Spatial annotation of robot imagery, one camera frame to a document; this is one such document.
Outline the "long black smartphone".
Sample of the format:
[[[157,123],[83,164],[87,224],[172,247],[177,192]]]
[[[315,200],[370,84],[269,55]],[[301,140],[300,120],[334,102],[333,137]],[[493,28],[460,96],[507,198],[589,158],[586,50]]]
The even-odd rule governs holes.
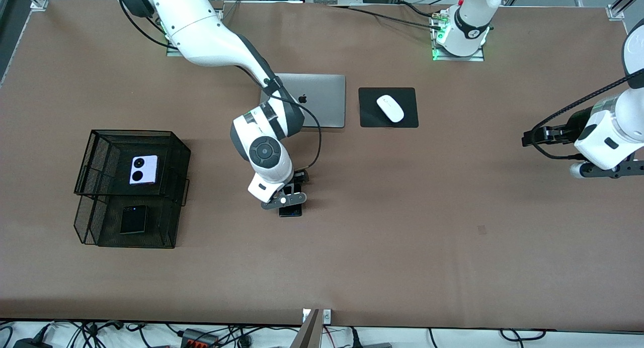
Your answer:
[[[292,184],[283,188],[285,194],[301,193],[301,185]],[[288,207],[279,208],[280,217],[300,217],[303,214],[303,204],[292,205]]]

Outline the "lavender flip phone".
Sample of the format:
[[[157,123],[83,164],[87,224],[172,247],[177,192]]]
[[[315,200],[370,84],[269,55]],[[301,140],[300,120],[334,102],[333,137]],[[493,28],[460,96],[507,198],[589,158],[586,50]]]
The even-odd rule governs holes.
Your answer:
[[[158,174],[158,155],[145,155],[132,158],[129,184],[154,185]]]

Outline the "small black flip phone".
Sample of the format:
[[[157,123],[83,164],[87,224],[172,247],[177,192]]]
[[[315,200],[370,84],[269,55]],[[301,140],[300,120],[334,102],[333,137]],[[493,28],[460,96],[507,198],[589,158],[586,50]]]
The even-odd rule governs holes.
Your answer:
[[[147,227],[148,206],[126,206],[122,210],[120,234],[132,235],[144,233]]]

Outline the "silver closed laptop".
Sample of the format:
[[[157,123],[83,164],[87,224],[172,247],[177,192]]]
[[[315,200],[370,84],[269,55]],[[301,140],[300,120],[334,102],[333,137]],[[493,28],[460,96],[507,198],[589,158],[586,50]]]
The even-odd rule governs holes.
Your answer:
[[[277,73],[294,100],[323,128],[345,126],[347,78],[342,74]]]

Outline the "black mouse pad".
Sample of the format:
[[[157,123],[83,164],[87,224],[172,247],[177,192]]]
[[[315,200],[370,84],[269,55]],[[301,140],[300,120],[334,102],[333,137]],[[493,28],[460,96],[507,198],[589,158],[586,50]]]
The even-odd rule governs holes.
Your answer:
[[[391,96],[400,105],[404,117],[394,123],[380,109],[377,99]],[[360,125],[365,128],[417,128],[416,90],[414,88],[360,88],[358,90]]]

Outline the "white computer mouse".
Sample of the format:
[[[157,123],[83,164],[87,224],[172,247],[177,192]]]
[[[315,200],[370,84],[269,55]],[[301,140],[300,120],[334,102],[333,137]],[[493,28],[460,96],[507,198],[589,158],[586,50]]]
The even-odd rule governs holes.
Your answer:
[[[405,113],[400,104],[390,95],[380,96],[376,103],[391,123],[400,123]]]

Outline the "black mesh two-tier tray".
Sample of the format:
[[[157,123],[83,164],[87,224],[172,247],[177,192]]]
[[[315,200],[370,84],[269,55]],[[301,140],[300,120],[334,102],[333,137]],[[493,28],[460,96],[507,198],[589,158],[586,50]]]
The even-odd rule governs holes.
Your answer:
[[[132,158],[158,155],[154,185],[130,185]],[[173,132],[92,130],[74,194],[74,229],[81,243],[100,247],[173,248],[186,204],[191,151]],[[144,233],[121,235],[122,210],[148,206]]]

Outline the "black power strip red switches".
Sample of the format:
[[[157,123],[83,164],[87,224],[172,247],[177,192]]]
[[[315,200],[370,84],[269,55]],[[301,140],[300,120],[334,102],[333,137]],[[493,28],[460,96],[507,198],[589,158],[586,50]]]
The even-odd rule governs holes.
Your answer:
[[[180,330],[179,335],[182,338],[180,348],[216,348],[219,342],[216,335],[200,330]]]

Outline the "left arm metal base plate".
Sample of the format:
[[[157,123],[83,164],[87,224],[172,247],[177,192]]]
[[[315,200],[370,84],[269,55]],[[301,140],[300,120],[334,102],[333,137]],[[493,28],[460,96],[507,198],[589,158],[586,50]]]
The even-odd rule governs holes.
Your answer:
[[[458,5],[435,13],[430,18],[431,25],[437,26],[432,30],[432,57],[434,61],[483,61],[485,59],[482,46],[490,26],[472,28],[464,26],[460,29],[456,13]]]

